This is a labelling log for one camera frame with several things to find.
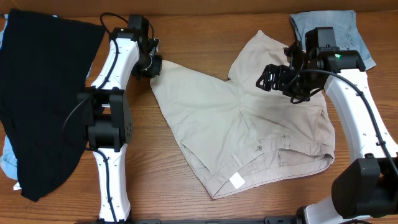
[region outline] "white tag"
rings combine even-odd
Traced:
[[[229,178],[229,181],[231,181],[232,185],[236,189],[240,188],[244,183],[246,183],[244,179],[238,174],[238,172],[232,175],[232,177]]]
[[[19,182],[17,182],[14,186],[13,186],[14,190],[21,190],[21,187],[19,185]]]

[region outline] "blue denim fabric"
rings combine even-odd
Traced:
[[[6,24],[4,25],[4,30],[2,30],[0,32],[0,49],[2,46],[2,38],[4,35],[4,31],[6,30],[7,27],[7,21]],[[91,71],[91,67],[90,70],[87,73],[87,77],[88,78],[90,76],[90,71]],[[4,140],[4,147],[2,149],[2,156],[0,157],[0,167],[3,170],[3,172],[6,174],[7,177],[14,179],[14,180],[18,180],[17,177],[17,158],[14,155],[14,151],[12,150],[12,146],[10,143],[10,140],[8,139],[8,137],[6,136],[5,140]]]
[[[357,50],[367,70],[376,65],[356,28],[354,11],[302,12],[290,15],[290,22],[294,27],[297,40],[300,41],[308,31],[316,27],[333,27],[336,45],[340,47],[340,50]],[[305,50],[305,41],[302,42],[302,46]]]

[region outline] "white pants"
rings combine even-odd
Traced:
[[[335,130],[321,93],[298,105],[256,87],[265,66],[288,65],[285,45],[259,31],[224,82],[164,61],[151,87],[177,144],[212,198],[316,174],[334,161]],[[245,183],[229,180],[236,172]]]

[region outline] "black garment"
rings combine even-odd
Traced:
[[[0,50],[0,120],[18,160],[22,195],[38,201],[62,185],[85,150],[76,95],[104,36],[94,24],[11,10]]]

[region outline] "clothing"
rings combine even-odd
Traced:
[[[4,25],[4,29],[0,32],[0,49],[2,46],[2,40],[4,37],[4,31],[6,30],[7,27],[7,20],[8,20],[8,14],[4,15],[4,17],[6,18],[6,23]],[[93,66],[93,64],[91,64],[90,69],[87,73],[86,78],[88,78],[90,76],[90,71],[91,71],[91,67]],[[6,136],[5,140],[4,140],[4,147],[3,147],[3,153],[2,156],[0,157],[0,167],[3,170],[3,172],[6,174],[7,177],[9,177],[10,179],[13,180],[18,180],[17,177],[17,158],[14,155],[14,151],[12,150],[12,146],[10,143],[10,140],[8,139],[8,137]]]
[[[301,12],[290,15],[290,22],[299,41],[316,27],[333,27],[336,45],[340,50],[358,51],[367,70],[376,65],[356,28],[356,14],[353,10]],[[305,41],[302,41],[302,47],[305,50]]]
[[[77,93],[104,36],[94,24],[11,10],[0,50],[0,120],[17,158],[21,194],[62,185],[85,150]]]
[[[289,64],[284,47],[259,31],[227,82],[168,61],[150,81],[182,154],[212,198],[316,174],[334,160],[335,130],[321,93],[293,105],[279,91],[256,88],[266,65]]]

